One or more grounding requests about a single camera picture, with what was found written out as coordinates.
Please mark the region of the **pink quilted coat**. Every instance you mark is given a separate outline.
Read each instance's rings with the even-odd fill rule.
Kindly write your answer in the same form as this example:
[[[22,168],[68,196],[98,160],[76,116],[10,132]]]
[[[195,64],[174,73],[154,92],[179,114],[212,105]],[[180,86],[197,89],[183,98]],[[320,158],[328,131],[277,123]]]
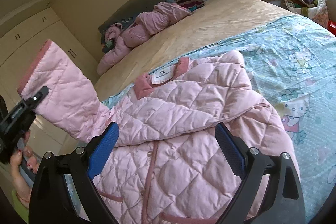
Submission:
[[[120,223],[213,223],[240,184],[216,139],[224,123],[248,147],[278,156],[294,147],[276,109],[254,91],[236,50],[179,59],[171,80],[148,75],[113,107],[103,105],[89,79],[54,42],[39,51],[18,87],[32,97],[49,93],[36,111],[73,138],[88,143],[110,122],[119,137],[94,184]]]

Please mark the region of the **striped folded clothes by headboard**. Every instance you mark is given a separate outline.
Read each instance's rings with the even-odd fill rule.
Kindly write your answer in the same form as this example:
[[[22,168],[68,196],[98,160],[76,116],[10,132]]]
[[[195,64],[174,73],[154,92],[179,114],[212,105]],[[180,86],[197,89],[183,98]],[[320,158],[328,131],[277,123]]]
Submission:
[[[177,5],[194,12],[205,5],[204,0],[175,0]]]

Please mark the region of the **floral bag of clothes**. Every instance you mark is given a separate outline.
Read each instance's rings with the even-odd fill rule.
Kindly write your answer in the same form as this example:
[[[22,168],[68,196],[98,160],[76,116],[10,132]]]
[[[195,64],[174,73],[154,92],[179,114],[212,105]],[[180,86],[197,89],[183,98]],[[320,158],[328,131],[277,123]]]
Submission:
[[[329,14],[326,0],[284,0],[289,11],[307,17],[328,28]]]

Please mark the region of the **cream wardrobe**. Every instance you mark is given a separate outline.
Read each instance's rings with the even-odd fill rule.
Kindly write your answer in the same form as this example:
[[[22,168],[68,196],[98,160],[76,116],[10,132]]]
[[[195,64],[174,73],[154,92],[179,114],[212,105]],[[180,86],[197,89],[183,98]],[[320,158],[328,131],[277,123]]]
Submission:
[[[1,97],[8,110],[41,87],[49,94],[36,108],[27,142],[39,156],[72,152],[88,142],[101,106],[93,85],[97,61],[52,9],[24,20],[1,37]]]

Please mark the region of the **pink puffer jacket by headboard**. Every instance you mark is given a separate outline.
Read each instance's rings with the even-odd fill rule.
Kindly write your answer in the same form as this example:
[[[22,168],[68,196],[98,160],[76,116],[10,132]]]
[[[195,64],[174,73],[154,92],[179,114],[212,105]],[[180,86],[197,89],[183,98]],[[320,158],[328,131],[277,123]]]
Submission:
[[[121,21],[110,25],[103,31],[102,38],[105,45],[111,46],[112,49],[100,60],[97,73],[103,75],[132,49],[192,13],[177,3],[160,2],[152,11],[142,12],[128,22]]]

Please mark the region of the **red box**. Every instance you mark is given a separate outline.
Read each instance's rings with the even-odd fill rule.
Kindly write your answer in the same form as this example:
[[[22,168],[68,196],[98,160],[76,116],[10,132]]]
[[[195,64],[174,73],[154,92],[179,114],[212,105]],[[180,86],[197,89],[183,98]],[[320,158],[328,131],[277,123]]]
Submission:
[[[335,22],[333,22],[332,20],[329,20],[327,28],[334,36],[336,36],[336,23]]]

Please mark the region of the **beige bedspread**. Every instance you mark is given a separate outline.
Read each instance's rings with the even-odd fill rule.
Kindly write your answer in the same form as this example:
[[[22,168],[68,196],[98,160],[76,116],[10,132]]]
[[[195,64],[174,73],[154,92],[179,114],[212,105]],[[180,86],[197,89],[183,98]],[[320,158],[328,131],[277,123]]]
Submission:
[[[291,12],[260,0],[209,0],[193,15],[156,34],[104,73],[94,86],[102,101],[139,75],[219,40],[272,22]]]

